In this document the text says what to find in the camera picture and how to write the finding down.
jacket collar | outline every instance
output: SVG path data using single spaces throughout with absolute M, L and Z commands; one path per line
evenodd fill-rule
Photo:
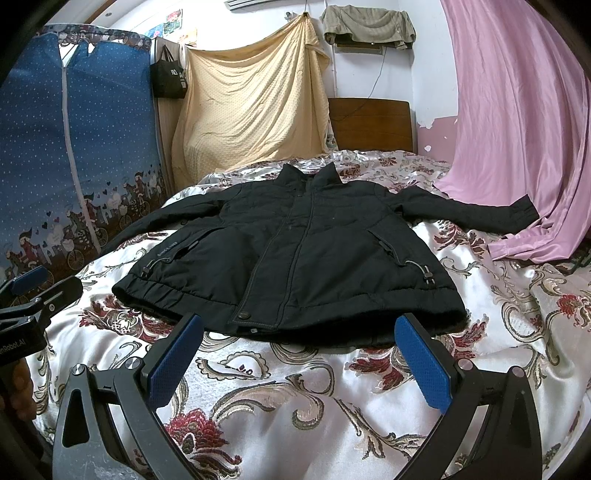
M 298 186 L 308 182 L 315 188 L 343 184 L 340 180 L 339 173 L 336 171 L 334 162 L 330 162 L 327 166 L 322 167 L 315 175 L 307 175 L 293 165 L 285 163 L 274 183 L 285 186 Z

headboard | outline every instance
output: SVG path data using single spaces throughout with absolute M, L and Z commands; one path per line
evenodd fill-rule
M 329 98 L 329 108 L 340 150 L 413 151 L 408 102 Z

yellow blanket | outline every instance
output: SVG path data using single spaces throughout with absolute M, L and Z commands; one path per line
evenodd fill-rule
M 189 90 L 172 146 L 177 190 L 262 160 L 326 153 L 322 51 L 307 14 L 243 48 L 187 48 Z

black jacket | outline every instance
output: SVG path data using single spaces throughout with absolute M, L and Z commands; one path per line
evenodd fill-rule
M 333 163 L 308 176 L 286 164 L 275 180 L 194 195 L 133 223 L 106 246 L 186 220 L 113 286 L 124 304 L 206 330 L 332 346 L 392 344 L 413 312 L 433 334 L 461 329 L 452 279 L 405 220 L 517 233 L 538 219 L 528 197 L 489 207 L 419 187 L 398 194 L 343 184 Z

jacket pocket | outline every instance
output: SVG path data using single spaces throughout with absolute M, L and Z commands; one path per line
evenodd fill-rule
M 393 244 L 388 242 L 385 236 L 381 235 L 374 229 L 368 229 L 368 232 L 371 233 L 378 240 L 379 246 L 381 246 L 388 255 L 393 257 L 394 261 L 399 267 L 418 268 L 421 271 L 421 275 L 423 276 L 423 280 L 427 284 L 427 287 L 429 289 L 435 288 L 435 279 L 433 278 L 433 273 L 431 272 L 431 270 L 429 270 L 428 265 L 421 265 L 419 262 L 415 262 L 414 260 L 407 258 L 407 256 L 401 258 L 398 255 L 398 252 L 394 248 Z
M 210 228 L 207 230 L 203 230 L 199 232 L 196 236 L 190 237 L 186 242 L 182 242 L 183 245 L 175 245 L 174 247 L 169 248 L 168 251 L 163 250 L 158 254 L 158 258 L 154 258 L 148 262 L 148 264 L 142 268 L 142 273 L 140 275 L 141 278 L 148 278 L 152 271 L 154 270 L 154 266 L 158 263 L 169 264 L 183 256 L 187 255 L 191 250 L 198 246 L 201 241 L 205 239 L 210 233 L 215 232 L 216 230 L 221 230 L 224 227 L 216 227 Z

